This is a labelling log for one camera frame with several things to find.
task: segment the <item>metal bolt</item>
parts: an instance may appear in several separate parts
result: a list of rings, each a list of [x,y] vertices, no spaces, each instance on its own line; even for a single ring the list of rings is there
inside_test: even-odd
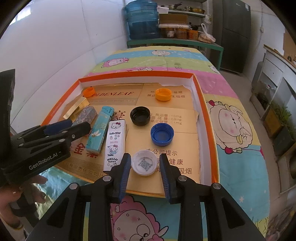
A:
[[[220,189],[221,188],[221,184],[220,183],[213,183],[213,188]]]
[[[181,181],[181,182],[185,182],[185,181],[187,180],[187,177],[181,175],[181,176],[178,177],[178,179],[179,179],[179,181]]]
[[[110,176],[103,177],[103,181],[105,181],[105,182],[109,182],[111,179],[112,179],[112,177],[110,177]]]
[[[71,183],[69,186],[69,188],[72,190],[76,189],[77,187],[78,187],[77,183]]]

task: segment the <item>human hand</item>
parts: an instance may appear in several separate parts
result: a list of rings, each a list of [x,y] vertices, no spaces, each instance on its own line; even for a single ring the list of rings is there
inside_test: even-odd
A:
[[[29,183],[38,183],[44,184],[47,182],[47,178],[37,175],[32,177],[29,180]],[[35,202],[45,203],[44,192],[41,192],[36,186],[31,184],[32,193],[34,196]],[[20,224],[20,220],[17,216],[15,216],[10,208],[10,203],[17,201],[22,194],[22,187],[16,185],[6,185],[0,188],[0,215],[3,220],[13,228],[16,228]]]

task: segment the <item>floor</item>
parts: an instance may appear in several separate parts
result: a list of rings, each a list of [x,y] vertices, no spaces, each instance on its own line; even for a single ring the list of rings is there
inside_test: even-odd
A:
[[[229,85],[237,94],[239,100],[243,104],[246,112],[248,113],[248,116],[250,117],[254,125],[259,141],[261,143],[265,161],[266,161],[268,177],[269,177],[269,192],[270,192],[269,218],[272,219],[286,207],[288,193],[279,196],[280,180],[279,180],[279,171],[276,164],[276,156],[274,154],[272,142],[267,135],[267,132],[262,124],[262,121],[260,120],[260,117],[255,107],[249,101],[251,96],[251,82],[247,79],[247,77],[243,75],[239,76],[226,71],[220,71],[220,73],[229,83]]]

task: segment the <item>orange bottle cap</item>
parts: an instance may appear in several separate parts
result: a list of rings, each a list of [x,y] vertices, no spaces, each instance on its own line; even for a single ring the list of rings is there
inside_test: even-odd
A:
[[[83,93],[83,96],[87,98],[87,97],[93,96],[96,92],[94,90],[94,87],[89,87],[85,89],[82,93]]]
[[[172,98],[172,91],[167,88],[160,88],[155,91],[155,97],[161,101],[168,101]]]

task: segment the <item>bag of food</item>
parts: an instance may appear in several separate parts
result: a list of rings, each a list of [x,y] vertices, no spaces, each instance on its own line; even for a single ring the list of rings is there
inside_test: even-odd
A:
[[[216,41],[216,39],[207,33],[207,28],[204,23],[202,23],[202,30],[203,33],[199,35],[198,40],[201,42],[206,42],[208,44],[212,44]]]

